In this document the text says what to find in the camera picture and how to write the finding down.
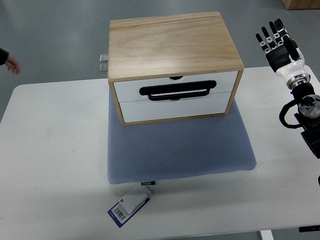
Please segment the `dark sleeve forearm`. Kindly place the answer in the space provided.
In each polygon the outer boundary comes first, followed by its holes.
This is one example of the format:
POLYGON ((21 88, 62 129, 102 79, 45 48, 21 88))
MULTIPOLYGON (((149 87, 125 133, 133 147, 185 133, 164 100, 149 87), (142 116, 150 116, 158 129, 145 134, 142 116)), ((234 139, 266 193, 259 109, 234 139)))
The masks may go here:
POLYGON ((5 62, 7 61, 9 57, 9 52, 7 52, 6 50, 0 48, 0 65, 4 65, 5 62))

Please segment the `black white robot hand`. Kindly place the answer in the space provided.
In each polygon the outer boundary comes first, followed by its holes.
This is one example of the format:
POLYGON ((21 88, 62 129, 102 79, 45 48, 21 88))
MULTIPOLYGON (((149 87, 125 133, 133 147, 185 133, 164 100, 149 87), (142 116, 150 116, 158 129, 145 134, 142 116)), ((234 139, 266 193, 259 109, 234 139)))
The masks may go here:
POLYGON ((264 37, 255 37, 264 52, 269 66, 275 74, 281 77, 287 88, 292 90, 298 85, 310 82, 310 75, 305 70, 305 59, 296 42, 289 36, 281 19, 269 22, 273 36, 263 26, 264 37))

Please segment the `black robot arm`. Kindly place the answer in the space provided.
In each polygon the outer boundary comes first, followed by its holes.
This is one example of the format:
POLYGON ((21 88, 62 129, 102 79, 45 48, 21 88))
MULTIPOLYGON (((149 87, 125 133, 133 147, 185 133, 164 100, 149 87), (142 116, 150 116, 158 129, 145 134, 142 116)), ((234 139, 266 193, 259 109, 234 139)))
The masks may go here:
POLYGON ((315 94, 311 83, 306 82, 295 86, 291 94, 293 100, 285 104, 280 113, 279 121, 288 129, 303 128, 301 136, 314 156, 320 158, 320 96, 315 94), (294 114, 297 124, 289 124, 285 117, 290 108, 296 106, 294 114))

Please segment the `person's hand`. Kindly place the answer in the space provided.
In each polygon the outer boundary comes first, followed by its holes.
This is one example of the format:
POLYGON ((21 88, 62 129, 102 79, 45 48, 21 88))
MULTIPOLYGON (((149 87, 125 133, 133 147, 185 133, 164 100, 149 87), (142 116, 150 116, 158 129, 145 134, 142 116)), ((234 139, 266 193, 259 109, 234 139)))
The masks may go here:
POLYGON ((19 75, 21 73, 20 63, 12 54, 8 54, 4 64, 6 65, 7 70, 12 74, 19 75))

